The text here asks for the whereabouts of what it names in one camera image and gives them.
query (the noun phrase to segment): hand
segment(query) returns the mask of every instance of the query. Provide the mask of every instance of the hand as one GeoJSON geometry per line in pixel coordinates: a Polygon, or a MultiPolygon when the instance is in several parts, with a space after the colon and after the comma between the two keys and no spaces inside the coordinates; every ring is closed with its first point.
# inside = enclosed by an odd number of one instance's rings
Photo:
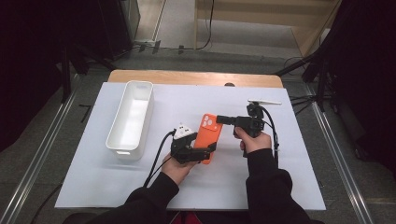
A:
{"type": "Polygon", "coordinates": [[[169,161],[163,165],[161,171],[168,175],[177,185],[180,185],[184,178],[189,174],[190,169],[197,163],[196,161],[190,161],[180,164],[175,158],[171,158],[170,153],[163,158],[163,162],[168,159],[169,161]]]}
{"type": "Polygon", "coordinates": [[[240,127],[235,127],[235,132],[238,134],[236,138],[242,140],[241,149],[246,150],[247,154],[262,148],[271,148],[271,136],[266,133],[260,132],[259,136],[253,138],[240,127]]]}

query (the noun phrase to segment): white rectangular container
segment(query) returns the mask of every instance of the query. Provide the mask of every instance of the white rectangular container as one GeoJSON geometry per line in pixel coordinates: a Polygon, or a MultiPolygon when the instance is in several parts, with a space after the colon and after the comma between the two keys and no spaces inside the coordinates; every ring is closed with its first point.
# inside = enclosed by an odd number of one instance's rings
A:
{"type": "Polygon", "coordinates": [[[139,160],[144,153],[153,107],[153,84],[129,81],[124,89],[106,146],[117,158],[139,160]]]}

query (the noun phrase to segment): black cable on floor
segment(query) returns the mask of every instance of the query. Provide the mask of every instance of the black cable on floor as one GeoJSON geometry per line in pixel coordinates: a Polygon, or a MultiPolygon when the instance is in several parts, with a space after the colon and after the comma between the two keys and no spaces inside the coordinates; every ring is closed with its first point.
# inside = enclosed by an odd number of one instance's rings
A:
{"type": "MultiPolygon", "coordinates": [[[[288,61],[292,60],[292,59],[300,59],[300,61],[304,62],[304,58],[303,58],[303,57],[291,57],[291,58],[288,58],[288,59],[283,63],[283,69],[286,68],[286,63],[287,63],[288,61]]],[[[291,75],[291,76],[297,76],[297,74],[292,74],[292,73],[290,73],[290,72],[288,72],[288,74],[291,75]]]]}
{"type": "MultiPolygon", "coordinates": [[[[215,7],[215,0],[212,0],[212,8],[210,10],[210,19],[209,19],[209,37],[206,41],[206,43],[204,44],[203,47],[200,47],[198,49],[194,49],[194,48],[189,48],[189,49],[182,49],[182,50],[201,50],[206,48],[206,46],[210,43],[211,39],[212,39],[212,21],[213,21],[213,10],[215,7]]],[[[139,46],[144,46],[144,48],[149,48],[149,49],[170,49],[170,50],[181,50],[181,49],[174,49],[174,48],[158,48],[158,47],[152,47],[152,46],[148,46],[148,45],[143,45],[143,44],[136,44],[139,46]]]]}
{"type": "Polygon", "coordinates": [[[301,108],[299,111],[295,112],[294,115],[297,116],[299,115],[301,112],[303,112],[303,110],[307,109],[310,105],[312,105],[314,103],[314,101],[306,101],[308,102],[308,104],[306,104],[303,108],[301,108]]]}
{"type": "Polygon", "coordinates": [[[50,195],[47,196],[46,200],[38,207],[30,224],[35,224],[35,222],[38,218],[38,215],[40,215],[41,210],[44,208],[44,206],[47,204],[47,202],[50,200],[50,198],[56,193],[56,191],[58,191],[58,189],[60,189],[62,187],[62,185],[64,184],[64,179],[65,179],[65,177],[62,179],[61,183],[50,193],[50,195]]]}

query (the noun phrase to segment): person's left hand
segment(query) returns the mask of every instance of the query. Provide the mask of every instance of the person's left hand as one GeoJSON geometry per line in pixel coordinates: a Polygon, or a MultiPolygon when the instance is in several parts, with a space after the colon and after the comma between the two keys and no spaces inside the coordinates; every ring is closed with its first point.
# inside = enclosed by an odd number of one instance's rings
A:
{"type": "MultiPolygon", "coordinates": [[[[163,162],[171,157],[170,153],[163,158],[163,162]]],[[[168,175],[177,185],[184,180],[184,178],[189,174],[190,169],[196,164],[196,161],[186,162],[184,164],[178,163],[175,158],[171,158],[167,161],[161,171],[168,175]]]]}

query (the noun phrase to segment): person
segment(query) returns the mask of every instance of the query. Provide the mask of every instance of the person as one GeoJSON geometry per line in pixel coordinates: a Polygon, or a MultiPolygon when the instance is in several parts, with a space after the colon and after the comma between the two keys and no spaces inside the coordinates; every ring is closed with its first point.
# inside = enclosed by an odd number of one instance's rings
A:
{"type": "MultiPolygon", "coordinates": [[[[271,137],[260,133],[252,138],[239,127],[235,132],[242,140],[241,149],[247,151],[247,204],[251,223],[311,223],[305,210],[291,198],[290,174],[276,166],[271,137]]],[[[134,190],[125,204],[88,223],[164,223],[166,206],[177,195],[178,186],[195,164],[180,164],[171,158],[149,188],[134,190]]]]}

